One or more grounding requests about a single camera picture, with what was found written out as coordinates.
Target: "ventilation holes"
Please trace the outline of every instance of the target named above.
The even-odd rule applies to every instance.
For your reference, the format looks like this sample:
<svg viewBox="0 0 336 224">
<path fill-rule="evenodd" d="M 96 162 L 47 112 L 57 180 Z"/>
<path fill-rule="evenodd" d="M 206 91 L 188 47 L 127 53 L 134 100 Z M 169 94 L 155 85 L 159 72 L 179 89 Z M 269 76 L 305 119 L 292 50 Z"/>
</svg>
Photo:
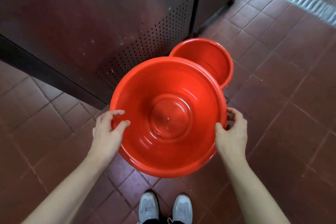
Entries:
<svg viewBox="0 0 336 224">
<path fill-rule="evenodd" d="M 169 10 L 169 14 L 155 25 L 151 25 L 139 39 L 125 46 L 121 52 L 109 55 L 96 71 L 97 77 L 114 90 L 124 75 L 136 65 L 151 58 L 167 55 L 185 35 L 186 16 L 190 9 L 187 0 Z"/>
</svg>

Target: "shoe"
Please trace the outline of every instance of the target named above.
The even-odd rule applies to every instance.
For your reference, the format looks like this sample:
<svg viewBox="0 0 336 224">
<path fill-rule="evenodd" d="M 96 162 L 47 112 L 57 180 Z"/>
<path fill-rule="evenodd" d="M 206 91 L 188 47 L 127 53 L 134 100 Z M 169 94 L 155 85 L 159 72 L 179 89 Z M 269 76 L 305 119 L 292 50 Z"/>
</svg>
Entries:
<svg viewBox="0 0 336 224">
<path fill-rule="evenodd" d="M 178 195 L 173 207 L 173 221 L 191 224 L 193 221 L 193 207 L 187 195 Z"/>
<path fill-rule="evenodd" d="M 139 203 L 139 221 L 144 223 L 150 219 L 159 219 L 159 204 L 154 193 L 146 192 Z"/>
</svg>

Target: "black pants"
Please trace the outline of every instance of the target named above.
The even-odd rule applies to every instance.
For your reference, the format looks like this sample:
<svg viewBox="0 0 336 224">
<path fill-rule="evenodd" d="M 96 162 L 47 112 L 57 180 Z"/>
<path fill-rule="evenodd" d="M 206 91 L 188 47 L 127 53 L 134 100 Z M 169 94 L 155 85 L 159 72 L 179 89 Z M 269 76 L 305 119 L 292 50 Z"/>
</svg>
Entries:
<svg viewBox="0 0 336 224">
<path fill-rule="evenodd" d="M 167 223 L 167 222 L 161 222 L 157 219 L 151 219 L 151 220 L 146 220 L 143 224 L 160 224 L 160 223 Z M 180 221 L 174 221 L 173 224 L 184 224 L 184 223 Z"/>
</svg>

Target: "red bowl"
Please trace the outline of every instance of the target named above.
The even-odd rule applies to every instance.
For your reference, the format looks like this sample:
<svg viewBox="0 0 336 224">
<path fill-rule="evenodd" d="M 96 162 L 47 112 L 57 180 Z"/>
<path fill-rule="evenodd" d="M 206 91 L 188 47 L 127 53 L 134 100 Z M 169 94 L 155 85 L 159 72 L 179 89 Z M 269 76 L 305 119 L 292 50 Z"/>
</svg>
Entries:
<svg viewBox="0 0 336 224">
<path fill-rule="evenodd" d="M 170 57 L 181 57 L 199 64 L 207 70 L 224 89 L 233 76 L 233 61 L 219 43 L 205 38 L 185 40 L 174 47 Z"/>
<path fill-rule="evenodd" d="M 145 61 L 116 87 L 110 110 L 122 109 L 112 127 L 130 120 L 119 153 L 156 177 L 198 170 L 215 153 L 214 125 L 226 125 L 225 98 L 215 79 L 196 63 L 177 57 Z"/>
</svg>

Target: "forearm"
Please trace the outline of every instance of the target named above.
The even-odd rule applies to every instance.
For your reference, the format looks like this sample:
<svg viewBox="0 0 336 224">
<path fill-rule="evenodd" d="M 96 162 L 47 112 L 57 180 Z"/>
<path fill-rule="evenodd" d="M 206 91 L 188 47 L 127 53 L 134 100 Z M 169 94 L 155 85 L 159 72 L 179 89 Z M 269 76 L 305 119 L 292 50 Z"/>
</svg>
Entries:
<svg viewBox="0 0 336 224">
<path fill-rule="evenodd" d="M 69 223 L 87 194 L 103 172 L 98 159 L 88 156 L 24 220 L 23 224 Z"/>
<path fill-rule="evenodd" d="M 246 224 L 289 224 L 246 160 L 224 163 Z"/>
</svg>

